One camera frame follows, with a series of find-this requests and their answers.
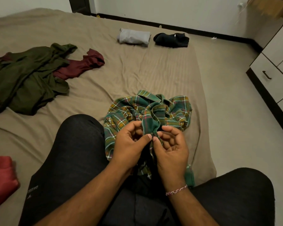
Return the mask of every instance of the mattress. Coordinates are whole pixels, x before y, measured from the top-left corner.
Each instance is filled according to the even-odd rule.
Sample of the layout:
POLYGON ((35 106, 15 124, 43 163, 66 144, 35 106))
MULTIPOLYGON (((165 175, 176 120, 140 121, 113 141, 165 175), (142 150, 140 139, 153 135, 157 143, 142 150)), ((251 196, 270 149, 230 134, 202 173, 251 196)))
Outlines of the mattress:
POLYGON ((166 98, 189 97, 192 105, 190 127, 184 132, 189 147, 189 163, 196 184, 216 176, 211 158, 208 115, 193 40, 187 48, 155 45, 153 37, 174 31, 128 22, 34 9, 0 18, 0 56, 52 43, 74 44, 78 49, 70 59, 82 60, 92 48, 106 64, 68 79, 70 93, 59 95, 26 116, 6 108, 0 114, 0 156, 11 156, 20 188, 0 206, 0 225, 17 225, 30 177, 48 156, 61 123, 73 114, 88 114, 103 124, 111 103, 140 89, 166 98), (147 48, 117 43, 120 28, 150 31, 147 48))

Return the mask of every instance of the plaid flannel shirt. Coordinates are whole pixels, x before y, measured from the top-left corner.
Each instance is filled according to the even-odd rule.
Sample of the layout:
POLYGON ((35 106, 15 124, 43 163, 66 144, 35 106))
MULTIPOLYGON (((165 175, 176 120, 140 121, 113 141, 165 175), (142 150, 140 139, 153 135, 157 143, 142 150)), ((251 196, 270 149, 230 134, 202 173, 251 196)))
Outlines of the plaid flannel shirt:
MULTIPOLYGON (((176 96, 167 100, 162 94, 153 95, 145 90, 140 90, 132 97, 119 98, 112 103, 104 121, 105 153, 110 161, 117 132, 130 121, 142 121, 143 134, 156 136, 162 125, 170 125, 184 131, 190 124, 192 113, 188 97, 176 96)), ((150 154, 153 142, 150 142, 150 154)), ((151 171, 146 162, 138 168, 138 175, 147 174, 151 179, 151 171)), ((190 165, 187 165, 185 179, 188 186, 194 186, 194 175, 190 165)))

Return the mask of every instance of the folded black clothing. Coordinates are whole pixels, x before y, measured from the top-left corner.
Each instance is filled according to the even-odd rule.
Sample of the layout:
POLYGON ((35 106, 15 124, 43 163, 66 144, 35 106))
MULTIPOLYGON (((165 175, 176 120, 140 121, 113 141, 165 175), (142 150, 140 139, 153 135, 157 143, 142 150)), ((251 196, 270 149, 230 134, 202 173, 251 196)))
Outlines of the folded black clothing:
POLYGON ((175 33, 172 35, 159 33, 154 36, 153 40, 155 44, 168 48, 186 48, 189 44, 189 38, 184 33, 175 33))

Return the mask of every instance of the drawer handle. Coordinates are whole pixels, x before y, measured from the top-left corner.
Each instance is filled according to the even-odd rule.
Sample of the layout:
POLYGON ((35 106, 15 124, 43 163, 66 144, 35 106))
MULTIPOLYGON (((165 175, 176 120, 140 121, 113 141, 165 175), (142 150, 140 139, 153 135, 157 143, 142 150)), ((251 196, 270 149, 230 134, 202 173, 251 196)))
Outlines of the drawer handle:
POLYGON ((268 79, 272 79, 272 78, 270 78, 270 77, 266 74, 266 71, 265 71, 265 70, 263 71, 263 74, 264 74, 268 79))

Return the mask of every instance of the floor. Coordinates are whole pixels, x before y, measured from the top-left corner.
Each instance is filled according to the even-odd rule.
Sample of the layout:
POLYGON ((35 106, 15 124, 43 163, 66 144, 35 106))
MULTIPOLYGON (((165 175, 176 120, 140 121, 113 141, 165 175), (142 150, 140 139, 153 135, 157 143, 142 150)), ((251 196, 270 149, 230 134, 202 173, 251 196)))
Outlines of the floor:
POLYGON ((283 130, 246 75, 257 57, 248 45, 190 35, 208 106, 217 175, 255 168, 272 181, 276 225, 283 226, 283 130))

